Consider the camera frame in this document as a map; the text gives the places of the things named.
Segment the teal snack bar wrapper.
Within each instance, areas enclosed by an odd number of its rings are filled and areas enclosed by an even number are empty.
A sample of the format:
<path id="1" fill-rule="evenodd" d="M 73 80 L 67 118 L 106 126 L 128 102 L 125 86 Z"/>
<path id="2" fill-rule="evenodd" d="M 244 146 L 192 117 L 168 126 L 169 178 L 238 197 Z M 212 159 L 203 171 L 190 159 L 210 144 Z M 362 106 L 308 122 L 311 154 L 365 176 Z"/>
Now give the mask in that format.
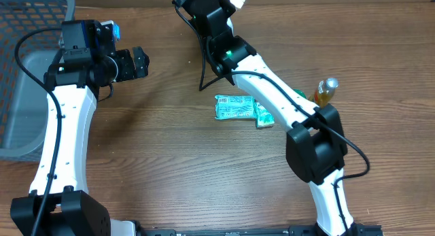
<path id="1" fill-rule="evenodd" d="M 255 119 L 254 98 L 251 96 L 215 96 L 215 119 Z"/>

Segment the teal tissue pack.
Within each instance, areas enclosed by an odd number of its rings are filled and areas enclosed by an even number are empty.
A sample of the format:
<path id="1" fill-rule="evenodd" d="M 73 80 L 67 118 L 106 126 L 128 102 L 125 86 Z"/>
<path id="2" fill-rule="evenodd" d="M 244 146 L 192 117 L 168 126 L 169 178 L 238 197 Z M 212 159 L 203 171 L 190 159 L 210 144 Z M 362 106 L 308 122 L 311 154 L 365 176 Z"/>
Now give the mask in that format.
<path id="1" fill-rule="evenodd" d="M 271 127 L 275 123 L 273 115 L 258 101 L 254 104 L 256 114 L 256 127 L 258 129 Z"/>

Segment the green lidded cup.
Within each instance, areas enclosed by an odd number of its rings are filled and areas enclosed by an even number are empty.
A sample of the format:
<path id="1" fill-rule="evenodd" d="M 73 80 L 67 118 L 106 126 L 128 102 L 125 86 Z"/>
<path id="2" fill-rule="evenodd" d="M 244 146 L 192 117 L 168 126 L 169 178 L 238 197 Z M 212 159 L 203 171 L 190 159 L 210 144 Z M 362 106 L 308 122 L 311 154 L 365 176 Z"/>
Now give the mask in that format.
<path id="1" fill-rule="evenodd" d="M 294 89 L 294 92 L 296 92 L 303 99 L 307 98 L 306 95 L 301 90 Z"/>

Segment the yellow oil bottle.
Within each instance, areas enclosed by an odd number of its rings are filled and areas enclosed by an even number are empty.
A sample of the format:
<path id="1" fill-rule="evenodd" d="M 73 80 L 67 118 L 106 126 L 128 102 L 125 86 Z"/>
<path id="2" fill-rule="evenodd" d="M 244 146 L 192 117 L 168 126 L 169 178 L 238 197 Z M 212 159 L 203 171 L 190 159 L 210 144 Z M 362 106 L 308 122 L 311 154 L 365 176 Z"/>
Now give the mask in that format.
<path id="1" fill-rule="evenodd" d="M 339 83 L 336 78 L 322 80 L 308 100 L 316 103 L 320 108 L 323 108 L 329 104 L 338 86 Z"/>

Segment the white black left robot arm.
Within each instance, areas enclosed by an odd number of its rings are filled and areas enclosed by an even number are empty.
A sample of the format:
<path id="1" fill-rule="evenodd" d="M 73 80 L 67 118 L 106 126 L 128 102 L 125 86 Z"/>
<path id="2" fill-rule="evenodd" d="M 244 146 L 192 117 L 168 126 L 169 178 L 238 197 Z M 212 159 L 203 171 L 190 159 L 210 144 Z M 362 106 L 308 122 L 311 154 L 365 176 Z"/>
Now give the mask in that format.
<path id="1" fill-rule="evenodd" d="M 97 96 L 87 86 L 57 86 L 48 95 L 48 122 L 39 168 L 11 218 L 23 235 L 144 235 L 139 222 L 110 218 L 88 194 L 86 153 Z"/>

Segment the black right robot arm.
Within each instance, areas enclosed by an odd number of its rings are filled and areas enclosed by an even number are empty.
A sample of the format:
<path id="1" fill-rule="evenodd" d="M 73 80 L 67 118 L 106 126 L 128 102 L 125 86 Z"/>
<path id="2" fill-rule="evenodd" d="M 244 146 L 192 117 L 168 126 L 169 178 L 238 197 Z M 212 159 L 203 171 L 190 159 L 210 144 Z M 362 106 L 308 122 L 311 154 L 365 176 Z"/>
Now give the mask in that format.
<path id="1" fill-rule="evenodd" d="M 353 235 L 355 223 L 343 191 L 348 144 L 335 108 L 322 109 L 274 74 L 257 51 L 234 35 L 230 17 L 246 0 L 173 0 L 191 17 L 204 64 L 260 102 L 285 128 L 286 159 L 311 189 L 318 235 Z"/>

